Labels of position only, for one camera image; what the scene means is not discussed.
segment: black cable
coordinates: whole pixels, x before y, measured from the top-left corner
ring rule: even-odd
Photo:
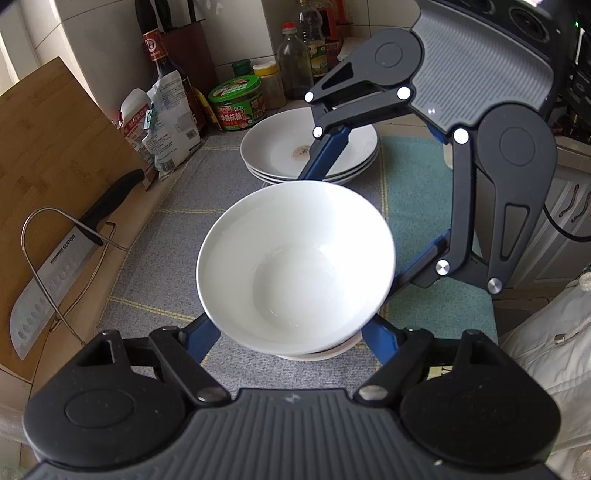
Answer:
[[[560,235],[565,236],[569,240],[572,240],[573,242],[578,242],[580,244],[586,244],[586,243],[591,242],[591,235],[577,236],[577,235],[573,235],[572,233],[568,233],[565,230],[562,230],[558,226],[558,224],[554,221],[554,219],[550,216],[550,212],[546,208],[546,205],[544,205],[544,213],[546,214],[546,217],[548,218],[550,225],[552,225]]]

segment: cabinet handle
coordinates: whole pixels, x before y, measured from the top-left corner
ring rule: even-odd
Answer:
[[[573,197],[570,199],[570,204],[568,207],[566,207],[566,209],[564,209],[562,212],[560,212],[560,214],[558,215],[558,218],[562,218],[563,215],[568,212],[573,206],[575,201],[577,200],[577,192],[579,191],[579,184],[577,183],[574,186],[574,190],[573,190]]]
[[[570,223],[575,223],[577,220],[579,220],[587,211],[587,208],[589,208],[589,202],[591,200],[591,192],[587,192],[587,198],[585,199],[585,205],[583,206],[583,210],[581,210],[581,213],[578,214],[577,216],[572,217],[572,219],[570,220]]]

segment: wooden cutting board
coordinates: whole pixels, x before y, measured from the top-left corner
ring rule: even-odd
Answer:
[[[33,277],[20,246],[26,218],[43,206],[79,218],[121,175],[144,167],[61,59],[0,96],[1,367],[32,381],[51,324],[20,360],[12,347],[9,320],[14,302]],[[54,212],[41,213],[31,222],[27,251],[36,268],[71,228]]]

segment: soy sauce bottle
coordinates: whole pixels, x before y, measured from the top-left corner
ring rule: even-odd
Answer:
[[[166,50],[162,41],[162,35],[158,29],[158,21],[156,20],[156,13],[150,3],[150,0],[135,0],[135,14],[138,18],[139,29],[144,36],[144,43],[150,52],[150,59],[156,65],[158,78],[162,78],[169,73],[178,71],[183,82],[185,93],[187,94],[187,101],[193,114],[197,129],[201,131],[205,125],[205,117],[201,112],[197,97],[189,81],[189,77],[178,65],[176,65]]]

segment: knife block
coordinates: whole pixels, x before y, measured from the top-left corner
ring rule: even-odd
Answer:
[[[201,22],[175,28],[162,34],[162,39],[172,61],[185,71],[193,88],[207,97],[219,82]],[[142,48],[149,60],[146,45],[142,44]]]

